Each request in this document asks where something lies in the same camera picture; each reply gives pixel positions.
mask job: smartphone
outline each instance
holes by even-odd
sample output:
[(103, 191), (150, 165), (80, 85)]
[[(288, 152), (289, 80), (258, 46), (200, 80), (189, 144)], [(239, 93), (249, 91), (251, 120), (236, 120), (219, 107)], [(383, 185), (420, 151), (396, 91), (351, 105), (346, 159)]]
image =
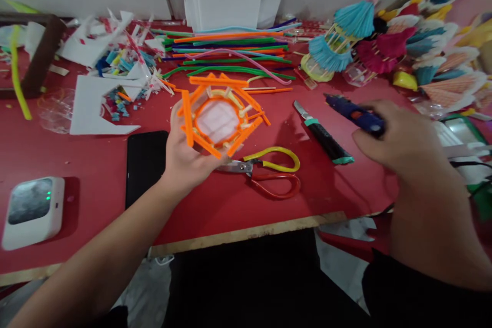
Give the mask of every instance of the smartphone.
[(164, 173), (167, 140), (166, 131), (138, 133), (128, 137), (125, 209), (138, 200)]

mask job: table edge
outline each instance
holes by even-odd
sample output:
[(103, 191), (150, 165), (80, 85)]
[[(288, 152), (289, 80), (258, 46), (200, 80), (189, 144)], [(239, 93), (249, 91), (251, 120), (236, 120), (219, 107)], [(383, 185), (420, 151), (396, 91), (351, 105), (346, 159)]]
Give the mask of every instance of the table edge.
[[(169, 254), (207, 248), (223, 243), (232, 243), (244, 241), (250, 238), (280, 234), (305, 228), (314, 228), (322, 224), (337, 223), (346, 220), (348, 219), (343, 211), (313, 215), (305, 218), (292, 219), (278, 223), (261, 225), (258, 227), (251, 227), (242, 230), (218, 233), (210, 236), (197, 237), (189, 240), (152, 246), (149, 257), (164, 257)], [(49, 277), (54, 272), (56, 272), (61, 265), (62, 263), (58, 263), (47, 266), (40, 266), (38, 268), (0, 274), (0, 286), (28, 282), (35, 279)]]

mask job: yellow straw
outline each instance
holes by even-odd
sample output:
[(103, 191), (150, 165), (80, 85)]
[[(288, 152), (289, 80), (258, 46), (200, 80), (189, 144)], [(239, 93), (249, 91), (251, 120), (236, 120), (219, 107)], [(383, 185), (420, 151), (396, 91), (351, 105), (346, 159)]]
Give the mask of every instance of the yellow straw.
[(32, 120), (31, 111), (27, 106), (26, 99), (22, 93), (21, 80), (19, 79), (18, 56), (17, 56), (17, 38), (19, 36), (20, 27), (14, 26), (12, 36), (10, 37), (10, 52), (12, 53), (12, 83), (14, 85), (15, 96), (19, 101), (20, 108), (26, 120)]

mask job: blue fan decoration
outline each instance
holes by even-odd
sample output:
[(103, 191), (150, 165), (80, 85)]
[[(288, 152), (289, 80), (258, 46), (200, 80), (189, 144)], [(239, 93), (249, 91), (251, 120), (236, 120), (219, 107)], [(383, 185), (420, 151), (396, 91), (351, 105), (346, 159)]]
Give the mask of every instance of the blue fan decoration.
[(339, 9), (335, 13), (337, 23), (347, 36), (365, 38), (374, 32), (374, 3), (363, 0), (360, 3)]
[(472, 72), (473, 72), (473, 68), (471, 67), (459, 66), (456, 69), (450, 69), (444, 73), (434, 76), (433, 80), (447, 80), (447, 79), (458, 78), (464, 74), (472, 73)]
[(419, 63), (415, 63), (412, 68), (414, 69), (414, 76), (417, 79), (419, 86), (424, 86), (431, 83), (437, 73), (437, 70), (445, 61), (446, 58), (439, 56), (431, 60), (424, 60)]
[(309, 53), (322, 69), (329, 72), (341, 72), (353, 61), (350, 50), (343, 54), (334, 52), (323, 35), (309, 41)]

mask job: pink plastic straw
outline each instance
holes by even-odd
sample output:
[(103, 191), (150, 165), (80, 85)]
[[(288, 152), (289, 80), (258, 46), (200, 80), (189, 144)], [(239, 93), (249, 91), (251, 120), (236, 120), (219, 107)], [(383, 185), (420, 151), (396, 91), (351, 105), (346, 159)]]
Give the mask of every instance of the pink plastic straw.
[(204, 52), (204, 53), (201, 53), (201, 54), (198, 54), (198, 55), (194, 55), (194, 56), (191, 56), (191, 55), (188, 55), (188, 54), (185, 54), (185, 56), (188, 59), (195, 60), (195, 59), (200, 59), (203, 56), (207, 56), (207, 55), (210, 55), (210, 54), (215, 54), (215, 53), (218, 53), (218, 52), (221, 52), (221, 53), (227, 52), (229, 54), (233, 54), (233, 55), (242, 57), (243, 59), (246, 59), (251, 64), (253, 64), (257, 68), (261, 69), (263, 72), (265, 72), (266, 74), (268, 74), (271, 78), (273, 78), (275, 81), (279, 82), (280, 84), (282, 84), (284, 86), (288, 86), (288, 85), (290, 85), (292, 83), (292, 81), (284, 81), (284, 80), (280, 79), (275, 74), (273, 74), (272, 72), (270, 72), (267, 68), (265, 68), (264, 66), (262, 66), (260, 63), (257, 63), (254, 60), (252, 60), (251, 58), (248, 58), (246, 55), (240, 54), (238, 52), (235, 52), (234, 50), (229, 50), (229, 49), (214, 49), (214, 50), (210, 50), (210, 51), (207, 51), (207, 52)]

